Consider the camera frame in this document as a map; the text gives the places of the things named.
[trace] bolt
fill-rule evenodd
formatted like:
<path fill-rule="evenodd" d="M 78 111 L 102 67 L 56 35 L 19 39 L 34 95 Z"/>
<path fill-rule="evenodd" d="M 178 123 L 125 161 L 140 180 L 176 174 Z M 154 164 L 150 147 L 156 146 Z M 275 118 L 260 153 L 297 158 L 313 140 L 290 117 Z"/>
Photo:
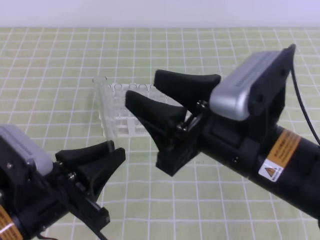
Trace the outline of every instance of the bolt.
<path fill-rule="evenodd" d="M 186 132 L 187 131 L 187 128 L 186 127 L 182 127 L 182 124 L 179 124 L 178 126 L 176 126 L 177 130 L 179 132 Z"/>
<path fill-rule="evenodd" d="M 237 162 L 238 162 L 238 157 L 236 156 L 236 157 L 234 157 L 234 158 L 232 158 L 232 162 L 234 163 L 234 164 L 236 164 Z"/>
<path fill-rule="evenodd" d="M 70 180 L 70 181 L 74 181 L 75 179 L 76 179 L 76 173 L 74 172 L 74 173 L 69 173 L 68 174 L 68 179 Z"/>

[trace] table surface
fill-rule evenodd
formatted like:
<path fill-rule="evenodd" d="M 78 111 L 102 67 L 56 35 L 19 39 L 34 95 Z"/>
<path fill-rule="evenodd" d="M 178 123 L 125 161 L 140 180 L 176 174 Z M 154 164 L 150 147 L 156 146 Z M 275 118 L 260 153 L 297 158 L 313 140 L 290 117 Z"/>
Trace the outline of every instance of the table surface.
<path fill-rule="evenodd" d="M 92 78 L 151 84 L 156 69 L 227 76 L 250 53 L 297 44 L 295 71 L 320 132 L 320 28 L 0 28 L 0 124 L 15 124 L 54 157 L 103 142 Z M 279 124 L 314 141 L 292 79 Z M 98 203 L 110 240 L 316 240 L 317 223 L 226 167 L 197 156 L 175 177 L 155 167 L 149 137 L 122 138 L 127 161 Z M 96 237 L 67 215 L 59 240 Z"/>

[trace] yellow caution triangle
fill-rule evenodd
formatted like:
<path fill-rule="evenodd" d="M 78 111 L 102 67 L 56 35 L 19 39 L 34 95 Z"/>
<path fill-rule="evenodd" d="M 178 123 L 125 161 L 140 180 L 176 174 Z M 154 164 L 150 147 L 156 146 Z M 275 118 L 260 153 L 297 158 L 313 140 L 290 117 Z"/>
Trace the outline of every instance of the yellow caution triangle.
<path fill-rule="evenodd" d="M 271 168 L 271 167 L 265 167 L 264 168 L 266 170 L 266 172 L 270 175 L 270 177 L 272 177 L 275 172 L 276 172 L 276 169 L 275 168 Z"/>

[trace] screw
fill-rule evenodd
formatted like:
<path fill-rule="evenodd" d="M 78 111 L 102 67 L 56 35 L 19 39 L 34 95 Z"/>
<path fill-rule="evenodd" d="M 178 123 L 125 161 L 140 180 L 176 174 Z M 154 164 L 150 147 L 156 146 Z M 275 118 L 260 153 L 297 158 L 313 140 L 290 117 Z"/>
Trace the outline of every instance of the screw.
<path fill-rule="evenodd" d="M 206 104 L 207 104 L 206 101 L 201 101 L 201 100 L 196 103 L 197 107 L 198 107 L 198 108 L 201 108 L 201 109 L 207 108 L 207 107 L 206 107 Z"/>
<path fill-rule="evenodd" d="M 238 162 L 238 157 L 236 156 L 236 157 L 234 157 L 234 158 L 232 158 L 232 162 L 234 163 L 234 164 L 236 164 L 237 162 Z"/>
<path fill-rule="evenodd" d="M 176 128 L 179 132 L 186 132 L 187 131 L 187 128 L 182 127 L 182 124 L 179 124 L 178 126 L 176 126 Z"/>
<path fill-rule="evenodd" d="M 76 173 L 74 172 L 74 173 L 69 173 L 68 174 L 68 179 L 70 180 L 70 181 L 74 181 L 75 179 L 76 179 Z"/>

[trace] black cable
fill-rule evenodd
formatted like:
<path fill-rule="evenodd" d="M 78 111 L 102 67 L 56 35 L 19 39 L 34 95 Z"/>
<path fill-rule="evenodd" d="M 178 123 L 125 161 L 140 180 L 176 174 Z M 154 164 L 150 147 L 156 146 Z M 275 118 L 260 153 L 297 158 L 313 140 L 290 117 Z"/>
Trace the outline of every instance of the black cable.
<path fill-rule="evenodd" d="M 291 75 L 292 75 L 292 81 L 293 81 L 293 85 L 294 85 L 294 90 L 295 90 L 295 94 L 296 94 L 296 97 L 298 98 L 298 102 L 299 102 L 299 105 L 300 105 L 300 108 L 302 110 L 302 113 L 304 115 L 304 118 L 306 120 L 306 123 L 308 124 L 315 140 L 317 141 L 318 145 L 320 145 L 320 139 L 314 129 L 314 127 L 312 126 L 312 123 L 309 119 L 309 116 L 307 114 L 307 111 L 305 109 L 305 106 L 302 102 L 302 99 L 301 99 L 301 96 L 300 96 L 300 92 L 299 92 L 299 89 L 298 89 L 298 84 L 297 84 L 297 79 L 296 79 L 296 74 L 295 74 L 295 69 L 294 69 L 294 66 L 292 65 L 291 67 Z"/>
<path fill-rule="evenodd" d="M 38 233 L 38 234 L 36 235 L 36 237 L 37 237 L 38 239 L 40 239 L 40 240 L 58 240 L 58 239 L 53 238 L 53 237 L 42 236 L 41 233 Z"/>

